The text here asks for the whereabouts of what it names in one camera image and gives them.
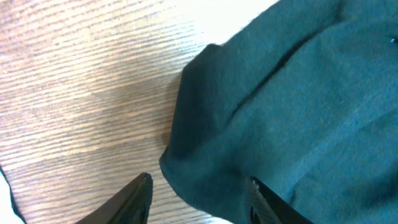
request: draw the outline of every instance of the wood grain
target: wood grain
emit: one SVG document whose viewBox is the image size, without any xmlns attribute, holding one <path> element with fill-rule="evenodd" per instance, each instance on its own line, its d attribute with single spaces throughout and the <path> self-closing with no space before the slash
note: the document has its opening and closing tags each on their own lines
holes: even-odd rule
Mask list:
<svg viewBox="0 0 398 224">
<path fill-rule="evenodd" d="M 74 223 L 141 172 L 149 223 L 222 223 L 163 178 L 179 73 L 275 1 L 0 0 L 0 164 L 28 223 Z"/>
</svg>

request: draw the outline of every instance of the teal cloth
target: teal cloth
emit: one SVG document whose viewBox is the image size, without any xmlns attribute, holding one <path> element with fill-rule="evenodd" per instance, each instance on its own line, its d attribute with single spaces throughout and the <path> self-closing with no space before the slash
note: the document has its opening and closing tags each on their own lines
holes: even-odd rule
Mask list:
<svg viewBox="0 0 398 224">
<path fill-rule="evenodd" d="M 397 223 L 397 42 L 398 1 L 278 2 L 183 69 L 165 178 L 233 223 L 249 176 L 314 223 Z"/>
</svg>

